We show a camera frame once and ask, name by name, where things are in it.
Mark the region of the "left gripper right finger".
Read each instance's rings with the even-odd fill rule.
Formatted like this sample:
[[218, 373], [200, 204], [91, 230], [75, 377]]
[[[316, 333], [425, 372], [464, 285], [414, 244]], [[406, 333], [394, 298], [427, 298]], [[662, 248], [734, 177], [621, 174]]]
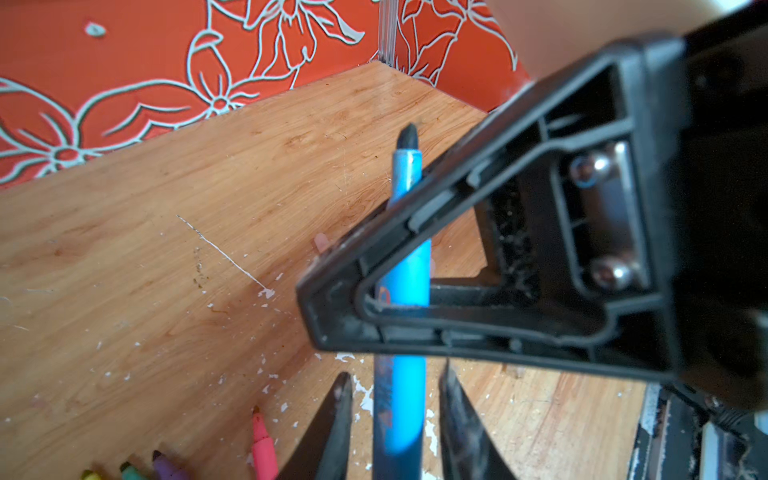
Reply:
[[447, 360], [439, 378], [439, 429], [445, 479], [508, 479], [516, 476], [493, 444]]

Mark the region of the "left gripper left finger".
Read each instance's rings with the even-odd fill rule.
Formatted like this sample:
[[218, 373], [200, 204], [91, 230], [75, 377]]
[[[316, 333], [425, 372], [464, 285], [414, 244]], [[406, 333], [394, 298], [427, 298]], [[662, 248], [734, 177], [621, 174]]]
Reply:
[[340, 373], [278, 479], [347, 478], [353, 423], [352, 378]]

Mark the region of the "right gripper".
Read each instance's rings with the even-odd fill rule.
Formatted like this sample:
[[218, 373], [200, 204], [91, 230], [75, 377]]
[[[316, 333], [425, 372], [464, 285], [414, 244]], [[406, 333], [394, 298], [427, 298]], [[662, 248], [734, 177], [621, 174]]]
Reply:
[[767, 406], [767, 6], [687, 37], [683, 137], [688, 258], [677, 280], [683, 380], [724, 403]]

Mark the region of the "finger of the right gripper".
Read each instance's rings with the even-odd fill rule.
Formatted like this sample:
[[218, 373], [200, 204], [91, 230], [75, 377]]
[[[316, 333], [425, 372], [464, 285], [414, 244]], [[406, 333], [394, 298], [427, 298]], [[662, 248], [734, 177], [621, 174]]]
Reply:
[[[687, 125], [686, 47], [672, 35], [610, 43], [535, 83], [379, 206], [297, 286], [314, 345], [464, 357], [660, 381], [684, 354], [672, 167]], [[466, 213], [486, 258], [439, 278], [426, 306], [387, 306], [375, 285]]]

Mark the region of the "clear pen cap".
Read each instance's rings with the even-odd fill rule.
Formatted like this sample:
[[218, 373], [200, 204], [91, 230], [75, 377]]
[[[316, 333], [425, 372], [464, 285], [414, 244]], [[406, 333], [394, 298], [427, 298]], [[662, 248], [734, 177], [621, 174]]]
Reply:
[[325, 233], [318, 233], [313, 238], [313, 244], [318, 254], [322, 254], [330, 248], [331, 242]]

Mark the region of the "blue pen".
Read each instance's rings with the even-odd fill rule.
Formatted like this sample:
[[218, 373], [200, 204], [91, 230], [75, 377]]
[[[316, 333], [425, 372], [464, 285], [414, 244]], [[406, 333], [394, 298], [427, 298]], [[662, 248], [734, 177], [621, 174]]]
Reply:
[[[392, 209], [421, 180], [423, 156], [418, 129], [410, 123], [398, 134], [392, 155]], [[426, 241], [404, 256], [376, 285], [377, 301], [387, 306], [426, 306], [430, 300], [432, 243]], [[421, 477], [427, 362], [406, 352], [416, 332], [403, 325], [383, 325], [387, 355], [374, 359], [374, 479]]]

